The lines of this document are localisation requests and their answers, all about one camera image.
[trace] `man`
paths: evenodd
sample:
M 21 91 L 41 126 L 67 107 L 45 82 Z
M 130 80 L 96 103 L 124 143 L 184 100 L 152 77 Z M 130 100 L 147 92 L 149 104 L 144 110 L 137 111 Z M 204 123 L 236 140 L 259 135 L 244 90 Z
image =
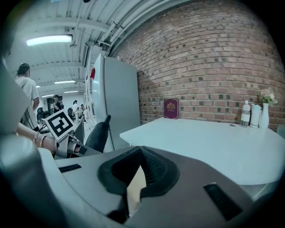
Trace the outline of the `man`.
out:
M 17 71 L 16 83 L 22 87 L 23 92 L 31 100 L 31 104 L 24 113 L 21 123 L 28 128 L 39 131 L 35 110 L 40 104 L 39 93 L 37 91 L 36 83 L 30 79 L 30 66 L 27 63 L 22 63 Z
M 60 102 L 58 102 L 58 99 L 59 99 L 58 95 L 54 95 L 53 99 L 54 99 L 53 113 L 56 113 L 56 112 L 61 110 L 61 104 L 60 104 Z
M 79 117 L 78 117 L 77 100 L 75 100 L 75 101 L 73 102 L 72 110 L 73 110 L 73 113 L 74 113 L 74 115 L 75 115 L 75 123 L 78 124 L 78 123 L 79 123 Z
M 82 104 L 80 109 L 79 109 L 79 117 L 83 116 L 84 110 L 85 110 L 85 108 L 84 108 L 84 105 Z

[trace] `white table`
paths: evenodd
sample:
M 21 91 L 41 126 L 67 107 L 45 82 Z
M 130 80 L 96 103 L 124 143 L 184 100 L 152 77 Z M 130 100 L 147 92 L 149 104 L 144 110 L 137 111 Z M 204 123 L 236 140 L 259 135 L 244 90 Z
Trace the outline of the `white table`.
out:
M 280 179 L 285 140 L 270 129 L 237 124 L 160 118 L 120 137 L 132 146 L 148 146 L 201 160 L 239 185 Z

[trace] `white ceiling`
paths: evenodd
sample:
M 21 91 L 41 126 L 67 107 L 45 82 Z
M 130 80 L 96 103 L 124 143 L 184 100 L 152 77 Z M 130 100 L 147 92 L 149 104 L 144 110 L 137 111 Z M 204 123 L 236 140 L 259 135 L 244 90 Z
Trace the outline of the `white ceiling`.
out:
M 23 62 L 28 63 L 31 66 L 31 79 L 40 86 L 38 88 L 40 96 L 60 95 L 73 90 L 84 93 L 86 68 L 84 69 L 81 63 L 84 44 L 92 41 L 95 45 L 99 45 L 98 42 L 114 20 L 134 1 L 136 0 L 91 0 L 89 3 L 84 3 L 83 0 L 38 1 L 19 22 L 11 54 L 6 57 L 8 70 L 12 76 L 16 76 L 19 65 Z M 186 1 L 188 0 L 140 0 L 126 13 L 120 24 L 145 4 L 153 9 L 135 21 L 120 38 L 125 38 L 142 22 L 159 11 Z M 105 40 L 106 43 L 109 43 L 110 37 L 114 35 L 120 24 L 112 30 Z M 71 48 L 71 43 L 28 47 L 25 43 L 31 38 L 55 34 L 72 34 L 72 43 L 75 43 L 76 47 Z M 114 46 L 120 42 L 122 39 L 116 40 Z M 108 46 L 93 48 L 91 62 L 94 62 L 101 49 L 106 47 L 108 48 Z M 54 84 L 55 81 L 69 80 L 75 80 L 76 83 Z

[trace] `white vase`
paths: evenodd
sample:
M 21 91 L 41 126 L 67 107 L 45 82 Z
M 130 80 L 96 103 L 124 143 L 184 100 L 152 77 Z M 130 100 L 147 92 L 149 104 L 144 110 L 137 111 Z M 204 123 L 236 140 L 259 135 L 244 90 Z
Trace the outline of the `white vase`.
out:
M 262 114 L 259 121 L 259 127 L 261 129 L 266 129 L 269 126 L 269 113 L 268 113 L 268 104 L 263 103 Z

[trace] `ceiling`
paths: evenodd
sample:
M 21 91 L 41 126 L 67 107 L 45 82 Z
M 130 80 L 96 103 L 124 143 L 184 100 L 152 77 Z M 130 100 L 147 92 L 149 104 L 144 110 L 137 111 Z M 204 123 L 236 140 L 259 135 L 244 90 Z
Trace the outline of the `ceiling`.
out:
M 84 50 L 85 43 L 89 46 L 90 63 L 93 65 L 99 53 L 108 54 L 141 23 L 160 11 L 187 1 L 91 0 L 84 3 L 83 0 L 40 0 L 25 12 L 19 22 L 11 53 L 6 57 L 8 70 L 15 77 L 19 65 L 28 63 L 31 79 L 40 86 L 40 96 L 61 95 L 75 90 L 82 94 L 87 71 L 83 62 L 84 57 L 89 56 L 89 52 L 86 54 Z M 127 21 L 131 23 L 117 34 L 118 39 L 112 41 L 117 29 Z M 25 43 L 31 38 L 56 34 L 71 34 L 73 41 L 35 46 Z M 70 80 L 76 82 L 54 84 Z

